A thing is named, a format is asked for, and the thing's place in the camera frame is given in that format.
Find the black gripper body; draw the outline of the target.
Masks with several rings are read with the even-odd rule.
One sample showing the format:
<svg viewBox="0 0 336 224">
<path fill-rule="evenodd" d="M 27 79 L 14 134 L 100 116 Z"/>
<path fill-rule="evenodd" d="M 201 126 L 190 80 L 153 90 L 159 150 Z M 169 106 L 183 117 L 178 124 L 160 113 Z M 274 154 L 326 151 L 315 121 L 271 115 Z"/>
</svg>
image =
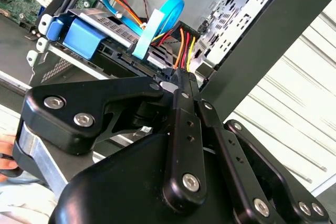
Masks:
<svg viewBox="0 0 336 224">
<path fill-rule="evenodd" d="M 166 136 L 148 136 L 77 174 L 50 223 L 249 223 L 234 207 L 215 154 L 204 151 L 207 197 L 180 214 L 163 196 Z"/>
</svg>

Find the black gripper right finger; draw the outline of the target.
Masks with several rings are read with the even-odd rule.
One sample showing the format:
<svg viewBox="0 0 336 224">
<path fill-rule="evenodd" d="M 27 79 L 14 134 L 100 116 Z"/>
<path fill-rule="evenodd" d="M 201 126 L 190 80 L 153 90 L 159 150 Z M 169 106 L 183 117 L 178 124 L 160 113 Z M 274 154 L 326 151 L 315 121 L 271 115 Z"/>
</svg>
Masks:
<svg viewBox="0 0 336 224">
<path fill-rule="evenodd" d="M 236 120 L 208 102 L 196 114 L 212 144 L 238 223 L 329 223 L 322 204 Z"/>
</svg>

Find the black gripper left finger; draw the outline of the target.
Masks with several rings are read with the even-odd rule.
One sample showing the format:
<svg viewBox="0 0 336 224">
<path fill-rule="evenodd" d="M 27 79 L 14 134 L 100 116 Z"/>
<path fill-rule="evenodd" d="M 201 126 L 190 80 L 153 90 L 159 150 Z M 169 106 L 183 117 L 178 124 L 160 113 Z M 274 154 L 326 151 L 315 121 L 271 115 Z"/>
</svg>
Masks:
<svg viewBox="0 0 336 224">
<path fill-rule="evenodd" d="M 148 136 L 167 137 L 163 196 L 174 211 L 206 200 L 201 102 L 194 74 L 177 69 L 168 91 L 149 77 L 51 84 L 25 96 L 14 158 L 61 196 L 81 171 Z"/>
</svg>

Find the person's bare hand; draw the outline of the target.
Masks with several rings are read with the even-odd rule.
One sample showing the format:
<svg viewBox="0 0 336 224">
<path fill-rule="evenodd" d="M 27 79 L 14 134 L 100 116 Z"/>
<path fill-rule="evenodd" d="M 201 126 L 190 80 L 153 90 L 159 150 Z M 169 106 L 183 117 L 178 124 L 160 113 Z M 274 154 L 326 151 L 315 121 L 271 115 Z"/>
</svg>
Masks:
<svg viewBox="0 0 336 224">
<path fill-rule="evenodd" d="M 5 158 L 12 156 L 14 147 L 15 136 L 9 133 L 1 133 L 1 169 L 15 169 L 17 168 L 17 163 L 14 160 Z"/>
</svg>

